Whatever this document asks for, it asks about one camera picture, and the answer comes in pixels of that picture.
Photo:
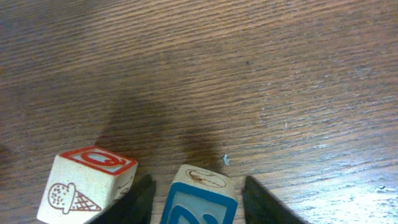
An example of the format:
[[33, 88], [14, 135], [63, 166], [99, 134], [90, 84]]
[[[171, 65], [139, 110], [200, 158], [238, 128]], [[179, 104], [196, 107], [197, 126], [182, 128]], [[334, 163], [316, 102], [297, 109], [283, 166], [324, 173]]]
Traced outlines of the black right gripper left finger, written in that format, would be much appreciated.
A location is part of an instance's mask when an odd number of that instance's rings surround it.
[[155, 191], [156, 181], [147, 174], [89, 224], [149, 224]]

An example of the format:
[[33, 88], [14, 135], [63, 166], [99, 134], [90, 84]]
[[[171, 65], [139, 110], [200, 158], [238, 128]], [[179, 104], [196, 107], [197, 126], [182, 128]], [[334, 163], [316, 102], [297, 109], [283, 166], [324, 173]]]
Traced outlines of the blue number five block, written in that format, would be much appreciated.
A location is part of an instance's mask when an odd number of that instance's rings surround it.
[[44, 223], [86, 223], [130, 189], [138, 162], [98, 146], [57, 154], [37, 212]]

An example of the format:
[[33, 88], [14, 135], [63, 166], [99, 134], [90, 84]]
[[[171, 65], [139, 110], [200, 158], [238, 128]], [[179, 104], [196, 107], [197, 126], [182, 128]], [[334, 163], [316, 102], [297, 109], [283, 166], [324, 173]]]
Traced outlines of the baseball picture blue block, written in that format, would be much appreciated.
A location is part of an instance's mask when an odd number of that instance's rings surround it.
[[184, 164], [170, 186], [160, 223], [232, 224], [237, 207], [229, 177]]

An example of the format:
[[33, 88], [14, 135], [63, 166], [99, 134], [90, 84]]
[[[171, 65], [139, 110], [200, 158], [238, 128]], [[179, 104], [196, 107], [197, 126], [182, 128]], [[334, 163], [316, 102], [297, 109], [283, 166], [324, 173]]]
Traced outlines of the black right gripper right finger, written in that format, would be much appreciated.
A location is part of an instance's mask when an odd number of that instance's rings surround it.
[[245, 178], [241, 193], [246, 224], [305, 224], [252, 176]]

